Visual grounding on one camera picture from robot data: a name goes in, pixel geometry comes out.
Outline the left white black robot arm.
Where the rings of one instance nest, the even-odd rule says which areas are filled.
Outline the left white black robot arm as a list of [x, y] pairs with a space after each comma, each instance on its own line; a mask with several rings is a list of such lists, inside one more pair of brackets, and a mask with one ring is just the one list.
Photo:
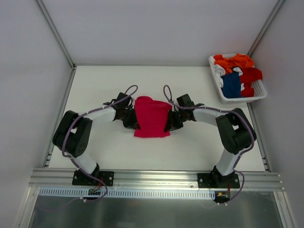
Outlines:
[[116, 99], [86, 113], [67, 111], [57, 127], [52, 143], [76, 167], [72, 184], [75, 186], [113, 186], [114, 172], [102, 171], [86, 153], [93, 124], [121, 120], [126, 128], [135, 128], [137, 120], [130, 95], [120, 92]]

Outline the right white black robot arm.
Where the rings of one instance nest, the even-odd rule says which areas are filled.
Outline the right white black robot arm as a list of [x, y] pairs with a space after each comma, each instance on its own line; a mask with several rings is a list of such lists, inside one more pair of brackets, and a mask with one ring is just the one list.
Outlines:
[[188, 94], [177, 98], [174, 109], [169, 111], [165, 132], [183, 127], [184, 122], [204, 122], [218, 129], [223, 152], [210, 173], [199, 173], [199, 188], [239, 188], [235, 167], [242, 154], [251, 150], [257, 139], [256, 133], [240, 108], [220, 110], [194, 104]]

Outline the crimson pink t shirt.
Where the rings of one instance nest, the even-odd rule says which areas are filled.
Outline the crimson pink t shirt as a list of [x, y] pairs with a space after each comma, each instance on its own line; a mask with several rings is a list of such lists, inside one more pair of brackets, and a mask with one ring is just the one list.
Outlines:
[[168, 113], [172, 110], [169, 103], [153, 100], [148, 96], [140, 96], [135, 100], [134, 109], [139, 125], [134, 132], [135, 137], [162, 138], [170, 136], [170, 132], [165, 131]]

